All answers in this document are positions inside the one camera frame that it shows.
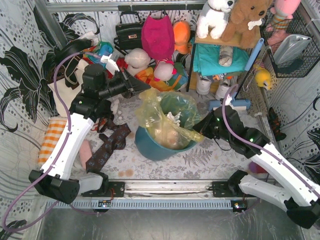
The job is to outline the yellow plastic trash bag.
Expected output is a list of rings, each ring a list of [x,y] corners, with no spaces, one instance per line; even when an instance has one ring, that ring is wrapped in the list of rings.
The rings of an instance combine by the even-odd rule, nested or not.
[[[138,125],[147,129],[159,145],[182,150],[190,141],[203,141],[204,136],[193,130],[193,126],[203,119],[193,97],[181,92],[160,92],[155,88],[141,92],[138,97],[142,100],[141,106],[135,111]],[[169,112],[173,115],[181,112],[180,126],[166,117]]]

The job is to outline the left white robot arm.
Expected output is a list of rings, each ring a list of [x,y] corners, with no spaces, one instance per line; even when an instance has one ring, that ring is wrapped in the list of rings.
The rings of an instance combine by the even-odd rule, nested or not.
[[[54,150],[41,169],[32,170],[28,177],[39,194],[65,204],[71,204],[78,195],[99,197],[111,193],[109,177],[101,170],[113,151],[125,148],[131,130],[126,123],[114,123],[109,99],[119,94],[129,99],[151,88],[125,68],[109,79],[106,69],[97,63],[85,67],[82,81],[82,92],[67,111],[67,123]],[[87,175],[71,179],[76,156],[94,124],[98,124],[102,146],[85,163]]]

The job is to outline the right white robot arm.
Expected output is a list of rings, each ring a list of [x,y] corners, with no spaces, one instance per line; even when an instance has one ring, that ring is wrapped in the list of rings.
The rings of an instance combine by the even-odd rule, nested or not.
[[[258,129],[244,126],[230,106],[212,110],[193,129],[209,139],[222,139],[230,148],[256,163],[280,184],[258,180],[238,170],[228,179],[232,194],[265,200],[286,212],[298,226],[310,229],[320,219],[320,186],[286,160]]]

